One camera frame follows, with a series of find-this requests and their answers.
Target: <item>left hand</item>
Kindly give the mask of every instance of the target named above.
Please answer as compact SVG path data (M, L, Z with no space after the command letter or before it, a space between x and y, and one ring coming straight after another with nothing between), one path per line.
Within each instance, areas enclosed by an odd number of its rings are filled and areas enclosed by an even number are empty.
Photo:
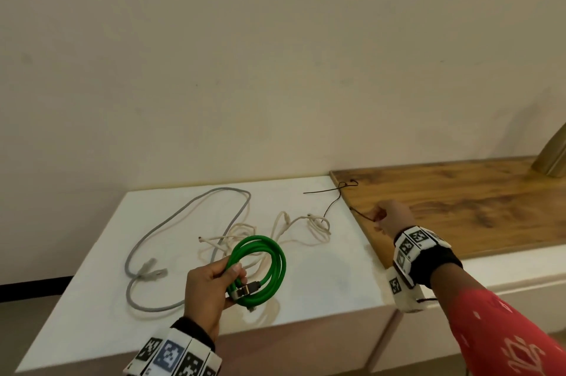
M237 263L225 270L227 263L228 257L225 257L187 274L185 316L200 325L213 342L218 338L222 311L235 304L230 297L226 298L226 288L237 278L242 284L247 284L242 264Z

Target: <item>wooden surface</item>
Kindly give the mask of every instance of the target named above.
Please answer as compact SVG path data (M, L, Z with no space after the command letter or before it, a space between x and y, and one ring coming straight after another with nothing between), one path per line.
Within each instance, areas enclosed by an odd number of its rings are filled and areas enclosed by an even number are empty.
M566 243L566 178L530 169L534 158L459 161L332 171L348 206L367 213L383 199L412 209L417 223L445 238L461 259ZM393 243L354 214L385 267Z

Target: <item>floor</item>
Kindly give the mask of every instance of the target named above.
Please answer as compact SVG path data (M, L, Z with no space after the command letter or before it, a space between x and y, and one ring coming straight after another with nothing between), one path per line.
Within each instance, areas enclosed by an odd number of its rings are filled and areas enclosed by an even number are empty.
M59 296L41 297L0 303L0 376L11 376L36 334L47 320ZM554 335L566 345L566 330ZM372 376L464 376L465 365L461 355L433 359L397 369L373 373ZM366 376L363 370L336 376Z

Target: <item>red patterned sleeve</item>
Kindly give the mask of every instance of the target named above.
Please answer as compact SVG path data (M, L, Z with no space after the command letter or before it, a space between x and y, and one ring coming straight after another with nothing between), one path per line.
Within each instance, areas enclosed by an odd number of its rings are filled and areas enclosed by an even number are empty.
M463 291L448 320L474 376L566 375L562 347L491 291Z

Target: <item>brass object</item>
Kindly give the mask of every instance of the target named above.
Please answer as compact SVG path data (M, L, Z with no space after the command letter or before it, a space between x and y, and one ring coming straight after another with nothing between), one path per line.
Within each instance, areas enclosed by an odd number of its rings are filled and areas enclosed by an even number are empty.
M566 123L550 138L532 167L537 172L555 178L566 174Z

